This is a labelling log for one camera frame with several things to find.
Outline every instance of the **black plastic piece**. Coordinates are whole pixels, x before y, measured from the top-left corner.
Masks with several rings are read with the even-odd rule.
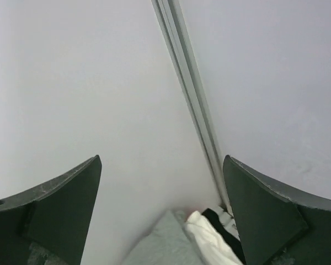
[[[0,200],[0,265],[45,264],[52,256],[61,260],[59,264],[79,265],[101,170],[95,156],[57,178]]]
[[[331,200],[230,156],[223,174],[248,265],[331,264]]]

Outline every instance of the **gray cloth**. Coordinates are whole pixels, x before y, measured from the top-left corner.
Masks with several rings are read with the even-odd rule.
[[[272,260],[271,265],[294,265],[295,259],[292,258],[289,254],[284,250],[283,254],[279,257],[276,257]]]
[[[37,243],[31,243],[27,265],[67,265],[62,259]]]
[[[122,265],[203,265],[177,217],[167,211]]]

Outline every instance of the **black fabric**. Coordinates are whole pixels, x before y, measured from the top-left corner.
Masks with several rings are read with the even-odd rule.
[[[223,240],[231,247],[241,262],[246,264],[241,242],[223,227],[218,215],[211,209],[206,209],[202,215],[208,219],[213,228],[223,237]]]

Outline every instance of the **white wall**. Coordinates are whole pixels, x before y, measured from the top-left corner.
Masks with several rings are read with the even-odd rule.
[[[222,155],[331,198],[331,1],[180,4]]]
[[[100,154],[82,264],[219,202],[151,1],[0,1],[0,198]]]

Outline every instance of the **white cloth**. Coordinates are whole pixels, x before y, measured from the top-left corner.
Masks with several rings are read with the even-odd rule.
[[[208,219],[198,211],[189,216],[185,226],[194,235],[201,254],[209,265],[243,265]]]

